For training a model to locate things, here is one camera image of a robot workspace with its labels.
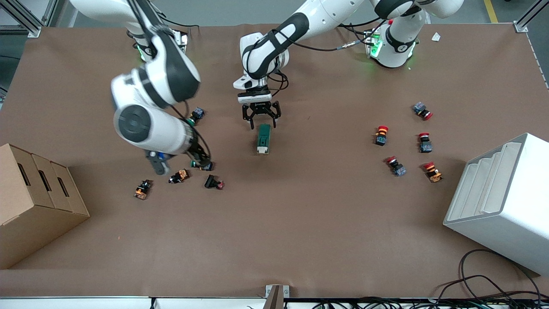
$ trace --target wire bundle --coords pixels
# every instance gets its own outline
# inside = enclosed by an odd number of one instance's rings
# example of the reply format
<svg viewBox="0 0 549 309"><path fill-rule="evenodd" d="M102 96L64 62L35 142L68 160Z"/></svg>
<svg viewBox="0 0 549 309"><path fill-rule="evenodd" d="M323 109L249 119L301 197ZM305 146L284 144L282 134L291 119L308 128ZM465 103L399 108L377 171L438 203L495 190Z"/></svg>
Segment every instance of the wire bundle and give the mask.
<svg viewBox="0 0 549 309"><path fill-rule="evenodd" d="M471 275L465 277L464 264L467 257L475 252L487 252L499 257L502 257L509 263L517 267L532 283L535 291L504 291L493 280L485 275ZM502 256L501 254L488 250L488 249L475 249L467 252L460 260L460 279L449 282L446 284L439 296L436 299L399 299L399 298L381 298L381 297L361 297L358 299L290 299L288 302L318 302L311 309L336 309L334 305L338 305L340 308L348 308L344 304L349 304L351 309L440 309L440 307L451 307L452 309L494 309L493 305L506 305L509 309L527 309L535 308L542 309L543 303L546 304L546 308L549 308L549 296L540 293L537 284L532 277L522 270L519 265ZM499 293L487 296L477 296L470 288L468 281L474 278L483 278L493 285ZM463 283L469 293L473 296L470 299L444 299L442 298L447 289L453 285ZM535 295L536 299L514 299L511 296L514 295ZM368 303L367 306L362 307L359 304Z"/></svg>

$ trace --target black cable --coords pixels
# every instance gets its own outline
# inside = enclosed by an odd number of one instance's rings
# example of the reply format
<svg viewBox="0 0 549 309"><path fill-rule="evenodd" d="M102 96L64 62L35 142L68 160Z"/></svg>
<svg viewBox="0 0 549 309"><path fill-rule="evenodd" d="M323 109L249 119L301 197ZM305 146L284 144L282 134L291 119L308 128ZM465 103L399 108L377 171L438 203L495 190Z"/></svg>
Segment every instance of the black cable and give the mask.
<svg viewBox="0 0 549 309"><path fill-rule="evenodd" d="M202 142L204 143L204 146L206 146L206 150L208 151L208 157L211 159L210 147L208 146L208 143L206 142L206 140L202 137L202 135L200 135L200 133L198 133L198 131L194 128L194 126L190 125L190 128L202 140Z"/></svg>
<svg viewBox="0 0 549 309"><path fill-rule="evenodd" d="M189 28L190 27L198 27L198 28L200 28L200 25L183 25L183 24L180 24L180 23L176 23L175 21L171 21L168 18L165 18L164 16L161 16L160 18L164 19L165 21L167 21L170 24L174 24L174 25L178 25L178 26L182 26L182 27L189 27Z"/></svg>
<svg viewBox="0 0 549 309"><path fill-rule="evenodd" d="M375 22L375 21L378 21L378 20L380 20L380 19L381 19L381 18L378 17L378 18L372 19L372 20L367 21L367 22L362 23L362 24L356 24L356 25L354 25L354 26L355 26L355 27L366 26L367 24L371 24L371 23L373 23L373 22ZM339 24L339 25L338 25L338 27L350 27L350 26L351 26L351 24L349 24L349 25Z"/></svg>
<svg viewBox="0 0 549 309"><path fill-rule="evenodd" d="M181 117L182 120L185 120L187 118L189 118L189 103L187 103L187 101L183 101L185 103L185 116L183 116L179 110L177 108L175 108L175 106L171 106L171 108L179 115L179 117Z"/></svg>
<svg viewBox="0 0 549 309"><path fill-rule="evenodd" d="M357 31L355 31L355 27L351 26L351 32L355 34L357 40L360 40L360 38L358 37Z"/></svg>
<svg viewBox="0 0 549 309"><path fill-rule="evenodd" d="M385 22L386 22L386 20L383 20L381 23L379 23L379 25L377 25L377 26L372 30L372 32L370 32L368 35L365 35L363 39L355 41L355 44L364 43L364 42L366 41L366 39L369 38L369 37L372 35L372 33L374 33L376 30L378 30L379 27L381 27L381 25L383 25ZM338 50L345 49L345 48L347 48L347 47L351 47L351 46L355 45L355 44L353 44L353 45L349 45L349 46L348 46L348 43L347 43L347 44L338 46L338 47L336 47L336 48L330 48L330 49L316 48L316 47L311 47L311 46L299 44L299 43L297 43L297 42L291 40L287 35L285 35L284 33L280 32L280 31L278 31L278 30L276 30L276 29L273 29L272 31L275 31L275 32L277 32L277 33L280 33L283 37L285 37L288 41L290 41L290 42L293 43L294 45L297 45L297 46L303 47L303 48L307 48L307 49L312 49L312 50L314 50L314 51L319 51L319 52L333 52L333 51L338 51Z"/></svg>
<svg viewBox="0 0 549 309"><path fill-rule="evenodd" d="M143 29L143 32L145 33L147 31L147 28L145 27L145 23L143 19L141 18L141 15L139 14L139 10L137 9L137 6L134 1L128 0L128 5L132 9L133 15L136 17L137 22L141 26L141 29Z"/></svg>
<svg viewBox="0 0 549 309"><path fill-rule="evenodd" d="M419 308L426 307L426 306L428 306L429 309L432 309L432 308L434 308L434 307L437 307L437 308L438 308L438 304L441 303L442 296L443 296L444 292L446 291L446 289L448 289L448 288L451 287L452 285L455 285L455 284L458 284L458 283L461 283L461 282L466 282L467 280L471 280L471 279L473 279L473 278L484 278L484 279L486 279L487 281L489 281L494 287L496 287L496 288L500 291L500 293L501 293L502 295L507 295L507 293L504 292L504 291L503 291L497 284L495 284L490 278L488 278L488 277L486 277L486 276L484 276L484 275L472 275L472 276L464 277L464 278L462 278L462 279L458 279L458 280L455 280L455 281L452 281L452 282L448 283L446 286L444 286L444 288L442 289L442 291L441 291L439 297L436 299L436 301L435 301L433 304L422 305L422 306L416 306L416 307L414 307L413 309L419 309ZM513 307L513 308L520 307L520 305L518 305L518 304L516 303L515 300L512 300L512 302L514 302L514 303L516 304L516 306Z"/></svg>
<svg viewBox="0 0 549 309"><path fill-rule="evenodd" d="M507 257L493 251L493 250L488 250L488 249L475 249L475 250L471 250L467 253L465 253L465 255L461 258L461 261L460 261L460 274L461 274L461 277L464 278L465 276L465 271L463 269L463 266L465 264L465 260L467 259L467 257L469 255L471 255L472 253L475 253L475 252L488 252L488 253L491 253L493 255L496 255L496 256L499 256L499 257L502 257L504 258L505 260L507 260L509 263L513 264L516 268L518 268L527 278L528 280L530 280L530 282L532 283L532 285L534 286L534 288L536 289L536 295L537 295L537 306L536 308L537 309L540 309L541 308L541 293L540 293L540 289L537 287L537 284L534 282L534 280L532 279L532 277L524 270L522 270L522 268L519 267L518 264L516 264L515 262L509 260ZM472 291L472 289L470 288L470 286L467 284L467 281L465 280L463 282L465 284L465 287L467 288L467 290L471 293L471 295L473 295L475 297L475 299L478 299L478 297L475 295L475 293ZM510 296L507 295L507 293L505 293L503 290L501 290L499 288L499 286L497 286L495 283L491 282L494 286L497 287L497 289L502 293L503 296L505 296L506 298L508 298L510 301L514 302L516 305L518 305L514 299L512 299Z"/></svg>
<svg viewBox="0 0 549 309"><path fill-rule="evenodd" d="M4 56L4 55L0 55L0 57L2 57L2 58L10 58L10 59L16 59L16 60L21 60L21 58L17 58L17 57L12 57L12 56Z"/></svg>
<svg viewBox="0 0 549 309"><path fill-rule="evenodd" d="M532 294L532 295L537 295L536 292L532 292L532 291L508 291L506 292L507 295L509 296L513 296L513 295L517 295L517 294ZM544 299L544 302L549 302L549 295L545 295L545 294L542 294L540 293L541 296L545 297ZM494 294L494 295L486 295L486 296L481 296L480 298L481 299L496 299L498 297L501 297L500 294Z"/></svg>
<svg viewBox="0 0 549 309"><path fill-rule="evenodd" d="M286 76L286 74L278 71L275 73L276 75L280 76L282 78L282 80L277 80L277 79L274 79L272 77L270 77L269 75L267 75L267 77L273 81L276 81L276 82L280 82L280 87L278 89L276 89L276 92L273 93L273 97L280 92L280 90L284 90L286 88L288 88L288 86L290 86L290 81L288 80L288 77Z"/></svg>

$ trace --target cable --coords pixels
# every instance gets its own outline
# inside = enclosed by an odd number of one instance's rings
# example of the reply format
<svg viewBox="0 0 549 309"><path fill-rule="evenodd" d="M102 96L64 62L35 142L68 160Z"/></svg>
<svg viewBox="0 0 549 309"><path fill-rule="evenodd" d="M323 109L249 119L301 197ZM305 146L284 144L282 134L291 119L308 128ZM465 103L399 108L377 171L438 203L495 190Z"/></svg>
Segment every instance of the cable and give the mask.
<svg viewBox="0 0 549 309"><path fill-rule="evenodd" d="M381 25L383 25L384 23L386 22L386 20L383 20L381 23L379 23L379 25L377 25L373 30L372 32L370 32L368 35L365 35L363 39L361 40L357 40L357 41L354 41L354 42L349 42L349 43L346 43L346 44L343 44L341 46L338 46L336 48L330 48L330 49L324 49L324 48L316 48L316 47L311 47L311 46L307 46L307 45L302 45L302 44L299 44L293 40L291 40L287 35L285 35L284 33L276 30L276 29L273 29L272 31L275 31L277 33L280 33L283 37L285 37L288 41L290 41L291 43L299 46L299 47L303 47L303 48L307 48L307 49L312 49L314 51L319 51L319 52L333 52L333 51L338 51L338 50L341 50L341 49L345 49L345 48L349 48L351 46L354 46L356 44L359 44L359 43L364 43L366 41L367 38L369 38L372 33L374 33L376 30L379 29L379 27L381 27Z"/></svg>
<svg viewBox="0 0 549 309"><path fill-rule="evenodd" d="M537 295L537 306L536 308L537 309L540 309L541 308L541 293L540 293L540 289L537 287L537 284L534 282L534 280L532 279L532 277L524 270L522 270L518 264L516 264L515 262L509 260L507 257L493 251L493 250L488 250L488 249L475 249L475 250L471 250L467 253L465 253L465 255L461 258L461 261L460 261L460 274L461 274L461 277L464 278L465 277L465 271L463 269L463 266L465 264L465 260L467 259L467 257L469 255L471 255L472 253L475 253L475 252L488 252L488 253L491 253L493 255L496 255L496 256L499 256L499 257L502 257L504 258L505 260L507 260L508 262L510 262L511 264L513 264L516 268L518 268L527 278L528 280L530 280L530 282L532 283L532 285L534 286L534 288L536 289L536 295ZM503 296L505 296L506 298L508 298L510 301L514 302L516 305L518 305L514 299L512 299L509 295L507 295L506 292L504 292L503 290L501 290L499 288L499 286L497 286L495 283L493 283L490 279L488 279L486 277L486 279L488 281L490 281L490 283L492 283L501 293ZM465 284L465 287L467 288L467 290L471 293L471 295L473 295L477 300L479 300L479 298L475 295L475 293L472 291L472 289L470 288L470 286L467 284L467 281L465 280L463 282Z"/></svg>
<svg viewBox="0 0 549 309"><path fill-rule="evenodd" d="M175 21L171 21L169 20L168 18L165 18L164 16L161 16L160 18L164 19L165 21L167 21L168 23L170 24L174 24L174 25L178 25L178 26L182 26L182 27L198 27L200 28L200 25L183 25L183 24L180 24L180 23L176 23Z"/></svg>
<svg viewBox="0 0 549 309"><path fill-rule="evenodd" d="M204 146L206 146L206 150L208 151L208 157L211 159L210 147L208 146L208 143L206 142L206 140L202 137L202 135L200 135L200 133L198 133L198 131L192 125L190 125L190 128L202 140L202 142L204 143Z"/></svg>
<svg viewBox="0 0 549 309"><path fill-rule="evenodd" d="M532 292L532 291L509 291L509 292L506 292L507 295L509 296L513 296L513 295L517 295L517 294L533 294L533 295L537 295L536 292ZM540 293L541 296L545 297L544 299L544 302L549 302L549 295L545 295L545 294L542 294ZM496 299L498 297L500 297L501 295L500 294L495 294L495 295L486 295L486 296L481 296L480 298L481 299Z"/></svg>
<svg viewBox="0 0 549 309"><path fill-rule="evenodd" d="M185 120L189 118L189 103L187 103L187 100L183 101L185 103L185 116L183 116L175 106L171 106L171 108L181 117L182 120Z"/></svg>
<svg viewBox="0 0 549 309"><path fill-rule="evenodd" d="M4 55L0 55L0 57L2 57L2 58L10 58L10 59L16 59L16 60L21 60L21 58L17 58L17 57L12 57L12 56L4 56Z"/></svg>
<svg viewBox="0 0 549 309"><path fill-rule="evenodd" d="M189 114L189 104L187 103L187 101L183 101L183 102L185 103L185 106L187 108L186 113L188 115ZM187 119L187 117L184 117L175 106L172 105L171 107L177 113L177 115L179 115L179 117L181 117L181 120L185 121L185 119ZM206 150L208 151L208 157L210 157L210 159L211 159L210 146L208 146L208 143L206 142L206 140L202 137L202 135L200 133L198 133L198 131L194 128L194 126L190 125L189 127L198 136L198 138L200 138L202 140L202 142L204 143L204 146L206 147Z"/></svg>
<svg viewBox="0 0 549 309"><path fill-rule="evenodd" d="M278 89L276 89L276 92L273 93L273 97L280 92L280 90L284 90L286 88L288 88L288 86L290 86L290 81L288 80L288 77L286 76L286 74L278 71L275 73L276 75L280 76L282 78L282 80L277 80L277 79L274 79L272 77L270 77L269 75L267 75L267 77L270 79L270 80L273 80L273 81L276 81L276 82L279 82L280 83L280 87Z"/></svg>
<svg viewBox="0 0 549 309"><path fill-rule="evenodd" d="M372 19L372 20L367 21L367 22L362 23L362 24L356 24L356 25L354 25L354 26L355 26L355 27L366 26L367 24L371 24L371 23L373 23L373 22L375 22L375 21L378 21L378 20L380 20L380 19L381 19L381 17L378 17L378 18ZM343 27L343 28L345 28L345 27L350 27L350 26L351 26L351 24L349 24L349 25L339 24L339 25L338 25L338 27Z"/></svg>
<svg viewBox="0 0 549 309"><path fill-rule="evenodd" d="M360 40L360 38L358 37L357 31L355 31L355 27L351 26L350 31L355 34L355 37L357 40Z"/></svg>

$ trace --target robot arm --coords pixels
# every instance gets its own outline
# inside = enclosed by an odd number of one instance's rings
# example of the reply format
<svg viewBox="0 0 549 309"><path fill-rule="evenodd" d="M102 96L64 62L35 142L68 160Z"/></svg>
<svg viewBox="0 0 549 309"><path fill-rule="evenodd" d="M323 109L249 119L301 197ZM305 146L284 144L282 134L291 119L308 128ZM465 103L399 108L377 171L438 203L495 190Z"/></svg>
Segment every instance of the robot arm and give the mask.
<svg viewBox="0 0 549 309"><path fill-rule="evenodd" d="M136 16L126 0L70 0L71 4L85 16L105 23L121 23L128 29L142 51L142 59L150 61L153 50L145 38Z"/></svg>
<svg viewBox="0 0 549 309"><path fill-rule="evenodd" d="M307 0L286 21L265 36L253 33L242 37L240 54L244 76L233 86L242 90L261 86L261 79L288 63L286 49L292 41L299 42L334 29L354 13L362 2L364 0ZM400 16L413 5L413 0L370 2L374 11L383 19Z"/></svg>
<svg viewBox="0 0 549 309"><path fill-rule="evenodd" d="M200 85L196 67L181 51L171 29L162 22L148 0L128 0L126 6L120 2L113 0L110 3L124 8L125 20L131 20L127 9L132 12L136 22L129 23L140 29L142 38L156 52L149 62L112 80L116 132L130 144L144 149L159 175L169 172L166 161L180 153L189 155L199 166L208 165L210 156L200 145L198 132L185 119L164 111L194 97ZM100 5L96 9L109 14L113 8Z"/></svg>

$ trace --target metal frame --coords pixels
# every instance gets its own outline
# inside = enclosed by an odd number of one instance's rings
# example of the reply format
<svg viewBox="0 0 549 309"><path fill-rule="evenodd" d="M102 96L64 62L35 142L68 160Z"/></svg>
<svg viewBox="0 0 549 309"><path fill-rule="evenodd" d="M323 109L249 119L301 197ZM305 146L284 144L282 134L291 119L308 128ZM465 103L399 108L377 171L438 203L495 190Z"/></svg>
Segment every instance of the metal frame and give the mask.
<svg viewBox="0 0 549 309"><path fill-rule="evenodd" d="M44 15L39 18L26 8L21 0L0 0L0 7L19 23L19 25L0 25L0 31L6 34L28 32L28 37L38 37L41 27L50 26L54 21L54 15L58 14L59 5L63 2L63 0L48 0Z"/></svg>
<svg viewBox="0 0 549 309"><path fill-rule="evenodd" d="M519 19L513 21L513 26L515 28L516 33L521 32L528 32L528 28L526 27L529 22L532 21L536 15L541 12L547 5L549 4L549 0L536 0L534 4L526 12L524 15Z"/></svg>
<svg viewBox="0 0 549 309"><path fill-rule="evenodd" d="M0 6L29 32L29 37L38 37L40 35L44 24L19 0L0 0Z"/></svg>

